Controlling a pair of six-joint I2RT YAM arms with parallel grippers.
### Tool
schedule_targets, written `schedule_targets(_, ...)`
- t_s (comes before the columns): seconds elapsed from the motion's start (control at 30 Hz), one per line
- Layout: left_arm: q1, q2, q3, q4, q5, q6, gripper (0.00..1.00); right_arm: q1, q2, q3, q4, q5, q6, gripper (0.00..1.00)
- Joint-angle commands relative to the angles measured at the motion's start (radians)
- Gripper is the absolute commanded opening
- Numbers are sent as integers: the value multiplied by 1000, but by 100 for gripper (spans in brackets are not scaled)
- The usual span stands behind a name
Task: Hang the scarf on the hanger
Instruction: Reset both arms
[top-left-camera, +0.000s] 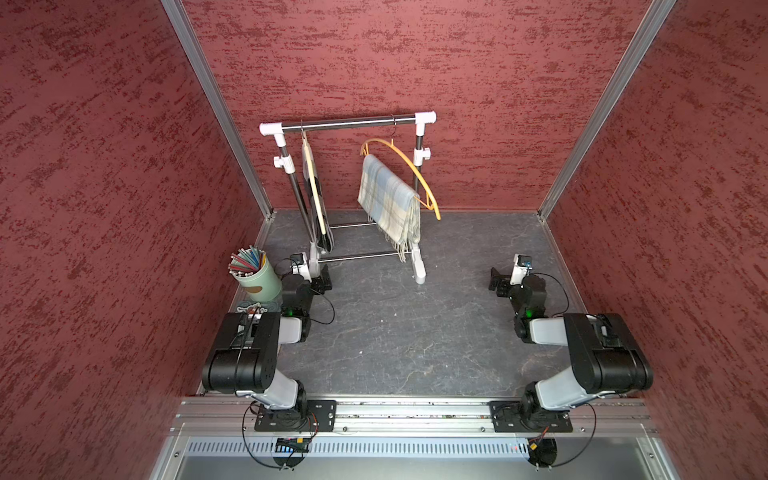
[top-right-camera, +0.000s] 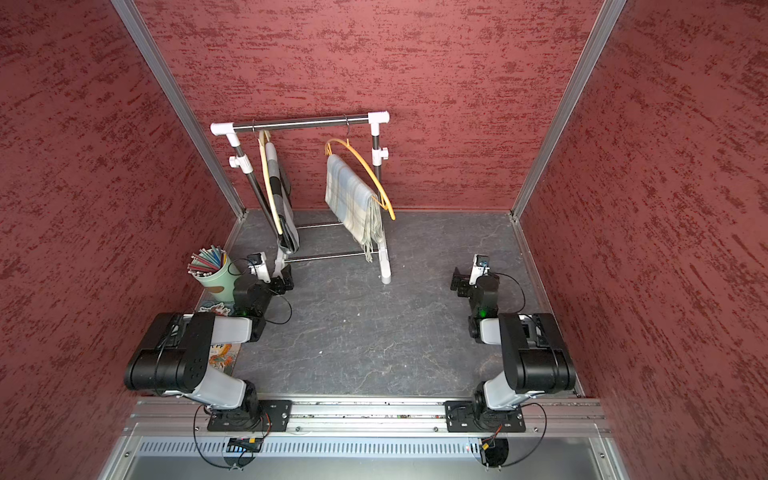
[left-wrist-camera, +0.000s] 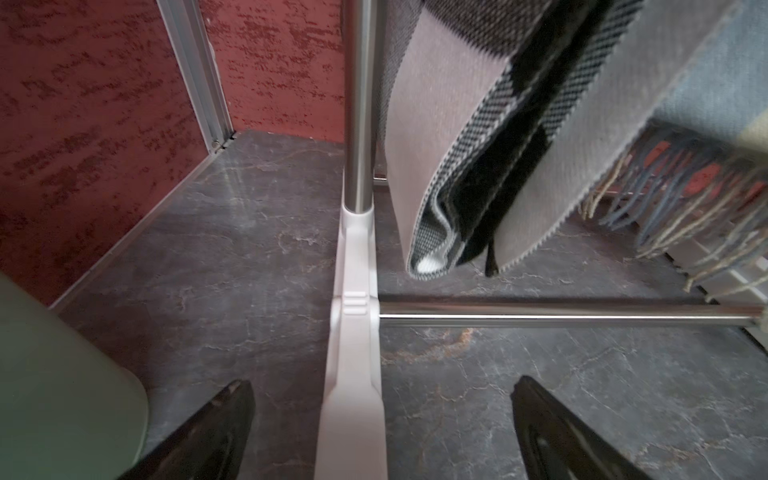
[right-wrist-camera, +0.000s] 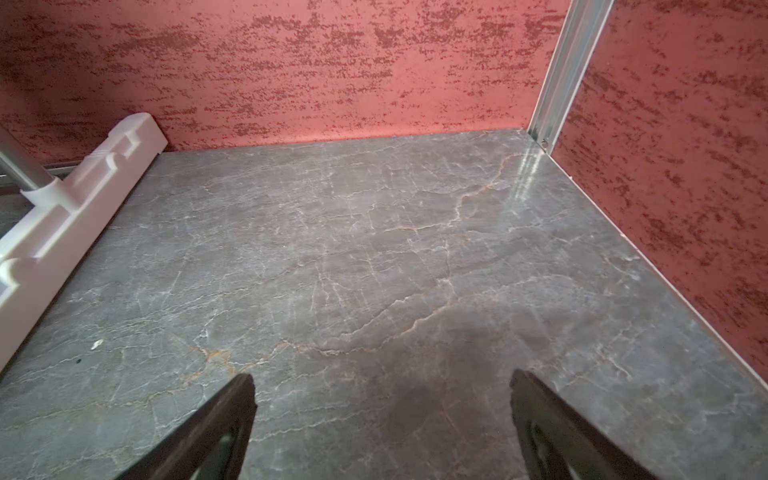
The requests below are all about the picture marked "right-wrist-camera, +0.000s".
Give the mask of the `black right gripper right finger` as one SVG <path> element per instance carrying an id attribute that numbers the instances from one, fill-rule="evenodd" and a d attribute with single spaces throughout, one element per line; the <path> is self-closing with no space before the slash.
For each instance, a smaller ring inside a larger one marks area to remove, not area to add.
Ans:
<path id="1" fill-rule="evenodd" d="M 653 479 L 534 373 L 510 381 L 511 415 L 531 479 Z"/>

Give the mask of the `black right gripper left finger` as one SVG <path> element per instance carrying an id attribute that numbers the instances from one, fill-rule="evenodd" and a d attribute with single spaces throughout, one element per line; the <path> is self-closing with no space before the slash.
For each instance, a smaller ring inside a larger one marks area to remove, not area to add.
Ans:
<path id="1" fill-rule="evenodd" d="M 237 479 L 257 412 L 250 374 L 232 378 L 120 479 Z"/>

